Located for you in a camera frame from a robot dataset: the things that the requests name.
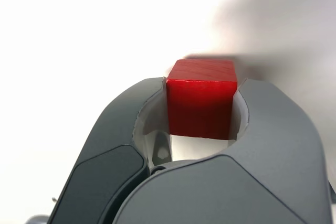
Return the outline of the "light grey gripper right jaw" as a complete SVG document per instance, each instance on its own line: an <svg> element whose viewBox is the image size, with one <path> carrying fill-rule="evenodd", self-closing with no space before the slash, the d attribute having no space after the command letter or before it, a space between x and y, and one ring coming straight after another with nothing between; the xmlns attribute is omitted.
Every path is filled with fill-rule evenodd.
<svg viewBox="0 0 336 224"><path fill-rule="evenodd" d="M271 83L234 98L237 141L140 184L115 223L332 223L322 142L305 112Z"/></svg>

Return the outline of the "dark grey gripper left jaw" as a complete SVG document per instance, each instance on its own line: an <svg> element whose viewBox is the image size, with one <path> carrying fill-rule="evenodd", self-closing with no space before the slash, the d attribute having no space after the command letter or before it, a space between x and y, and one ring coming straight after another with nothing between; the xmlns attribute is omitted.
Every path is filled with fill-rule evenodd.
<svg viewBox="0 0 336 224"><path fill-rule="evenodd" d="M166 79L142 80L117 96L93 126L49 223L112 223L129 194L150 176L147 144L170 141Z"/></svg>

